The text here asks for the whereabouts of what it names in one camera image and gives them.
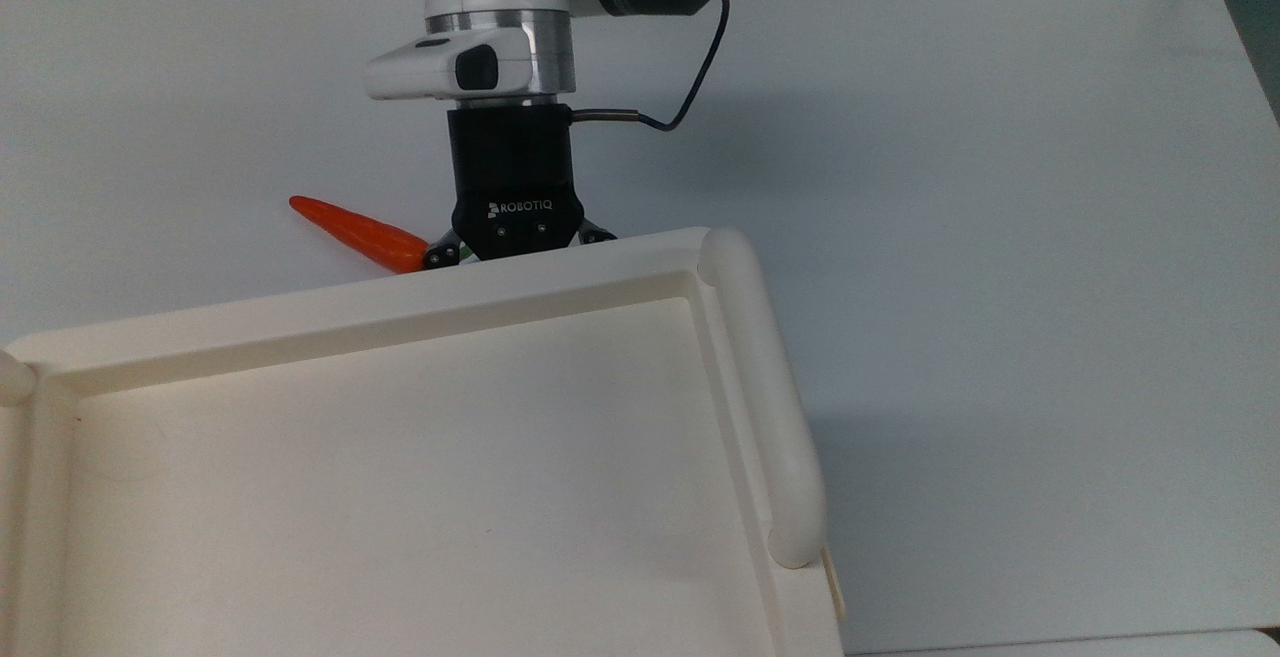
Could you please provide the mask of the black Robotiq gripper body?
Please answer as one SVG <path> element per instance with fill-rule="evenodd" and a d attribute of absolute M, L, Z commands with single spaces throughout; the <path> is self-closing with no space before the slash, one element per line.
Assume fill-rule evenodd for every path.
<path fill-rule="evenodd" d="M 585 211 L 573 184 L 572 111 L 563 104 L 448 113 L 453 232 L 481 261 L 562 250 Z"/>

